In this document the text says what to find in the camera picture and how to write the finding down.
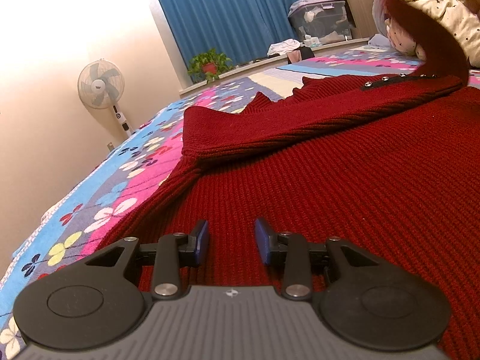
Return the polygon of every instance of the floral blanket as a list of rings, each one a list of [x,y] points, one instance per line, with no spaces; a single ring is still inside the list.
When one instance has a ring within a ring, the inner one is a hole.
[[[169,176],[181,156],[183,112],[187,107],[199,105],[239,113],[256,92],[275,101],[291,95],[294,87],[302,86],[303,76],[399,73],[414,69],[417,63],[390,50],[360,47],[268,69],[162,109],[53,206],[13,255],[0,281],[0,360],[12,359],[25,345],[11,312],[22,288],[91,254],[111,228]],[[478,76],[475,71],[475,85],[480,83]]]

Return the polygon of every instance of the silver screw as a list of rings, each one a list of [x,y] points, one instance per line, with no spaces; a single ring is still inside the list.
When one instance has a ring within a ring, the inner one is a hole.
[[[295,298],[307,296],[310,293],[310,289],[303,284],[292,284],[285,288],[285,292]]]
[[[155,287],[155,293],[162,296],[172,296],[177,293],[179,288],[172,283],[163,283]]]

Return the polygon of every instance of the potted plant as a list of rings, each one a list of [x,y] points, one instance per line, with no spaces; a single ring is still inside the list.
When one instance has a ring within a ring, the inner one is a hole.
[[[213,48],[196,55],[190,60],[188,74],[192,76],[195,82],[207,80],[208,83],[211,83],[213,80],[218,80],[220,74],[233,68],[227,62],[231,62],[231,59],[224,52],[218,54]]]

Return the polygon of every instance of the fan blade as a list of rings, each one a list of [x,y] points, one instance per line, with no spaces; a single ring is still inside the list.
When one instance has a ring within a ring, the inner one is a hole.
[[[98,64],[90,66],[90,79],[96,80],[98,78]]]
[[[80,86],[82,87],[82,90],[85,93],[92,93],[92,87],[90,85],[85,84],[83,81],[80,83]]]
[[[112,84],[106,82],[105,90],[106,90],[106,93],[109,94],[109,98],[110,100],[112,100],[112,102],[116,102],[118,100],[118,96],[120,95],[120,93],[117,90],[117,88],[115,88]]]
[[[93,100],[92,105],[94,107],[100,107],[100,105],[102,105],[104,97],[105,97],[105,94],[100,93],[97,97],[95,97],[95,100]]]
[[[107,78],[110,78],[110,77],[116,77],[116,76],[119,76],[120,73],[117,69],[115,68],[112,68],[112,69],[109,69],[108,71],[106,71],[105,73],[103,73],[100,78],[101,79],[107,79]]]

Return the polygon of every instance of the fan pole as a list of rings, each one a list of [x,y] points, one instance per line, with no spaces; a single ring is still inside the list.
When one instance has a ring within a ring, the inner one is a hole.
[[[112,108],[115,113],[116,120],[123,128],[123,131],[125,131],[127,135],[130,137],[134,133],[134,131],[131,129],[130,125],[128,124],[125,116],[123,115],[123,112],[121,112],[118,104],[115,104]]]

